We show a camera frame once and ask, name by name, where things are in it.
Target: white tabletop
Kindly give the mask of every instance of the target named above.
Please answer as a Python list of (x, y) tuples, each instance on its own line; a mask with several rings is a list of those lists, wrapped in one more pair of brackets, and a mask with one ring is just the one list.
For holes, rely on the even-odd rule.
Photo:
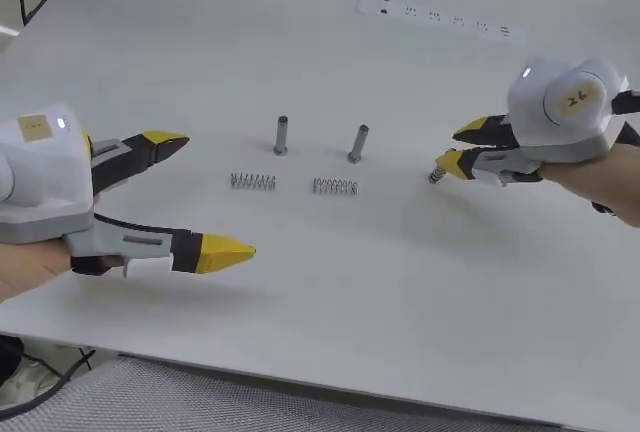
[[(363, 15), (357, 0), (51, 0), (0, 56), (2, 115), (63, 101), (94, 139), (188, 134), (100, 212), (258, 252), (206, 277), (67, 274), (0, 305), (0, 332), (640, 430), (638, 233), (551, 184), (424, 177), (454, 130), (504, 112), (532, 54), (602, 55), (638, 86), (639, 1), (390, 1), (520, 40)], [(275, 174), (278, 189), (231, 190), (232, 171)], [(313, 195), (314, 177), (360, 194)]]

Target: human hand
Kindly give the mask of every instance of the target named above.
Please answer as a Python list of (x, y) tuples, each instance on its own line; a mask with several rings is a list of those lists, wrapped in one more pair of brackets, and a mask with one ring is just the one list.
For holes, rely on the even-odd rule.
[(640, 227), (640, 148), (617, 143), (599, 160), (579, 164), (543, 164), (543, 179), (608, 208), (624, 223)]
[[(493, 147), (452, 150), (437, 159), (438, 165), (458, 178), (474, 179), (478, 157), (499, 157), (516, 150), (519, 145), (503, 117), (472, 122), (453, 136), (462, 142)], [(511, 175), (515, 182), (543, 179), (590, 200), (598, 212), (609, 212), (628, 225), (640, 227), (640, 135), (629, 123), (624, 124), (604, 157), (579, 163), (543, 163), (532, 173)]]
[[(122, 265), (117, 257), (104, 260), (109, 267)], [(71, 254), (61, 239), (0, 244), (0, 302), (38, 287), (70, 268)]]

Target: metal spring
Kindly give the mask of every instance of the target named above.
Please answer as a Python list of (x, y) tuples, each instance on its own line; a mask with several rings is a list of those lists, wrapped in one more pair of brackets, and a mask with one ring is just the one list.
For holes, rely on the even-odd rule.
[(274, 190), (275, 175), (231, 173), (231, 187), (234, 189)]
[(313, 192), (315, 194), (358, 195), (358, 183), (353, 180), (313, 179)]
[(427, 177), (427, 179), (429, 180), (430, 184), (437, 184), (444, 178), (445, 175), (447, 175), (447, 171), (444, 170), (442, 167), (438, 167), (436, 165), (435, 168), (431, 171), (431, 173)]

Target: power strip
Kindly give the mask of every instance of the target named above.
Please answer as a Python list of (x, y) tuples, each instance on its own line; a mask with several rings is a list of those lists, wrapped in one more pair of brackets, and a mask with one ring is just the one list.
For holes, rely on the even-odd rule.
[(398, 0), (358, 0), (357, 7), (358, 12), (365, 15), (401, 19), (421, 26), (438, 27), (488, 40), (507, 41), (518, 45), (526, 43), (524, 30), (518, 27), (494, 25), (468, 16), (451, 15), (433, 7), (410, 5)]

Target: white plastic casing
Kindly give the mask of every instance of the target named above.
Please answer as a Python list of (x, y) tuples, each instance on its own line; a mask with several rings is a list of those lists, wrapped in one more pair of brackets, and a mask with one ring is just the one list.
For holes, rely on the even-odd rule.
[(173, 268), (173, 254), (168, 257), (149, 257), (146, 259), (127, 259), (122, 268), (124, 277), (144, 277), (150, 275), (169, 274)]
[[(36, 222), (92, 209), (88, 142), (68, 107), (54, 105), (0, 122), (0, 155), (0, 223)], [(4, 197), (10, 181), (11, 193)]]
[(532, 60), (507, 95), (514, 136), (521, 146), (553, 146), (601, 135), (612, 117), (611, 100), (625, 84), (626, 79), (601, 59), (577, 67)]

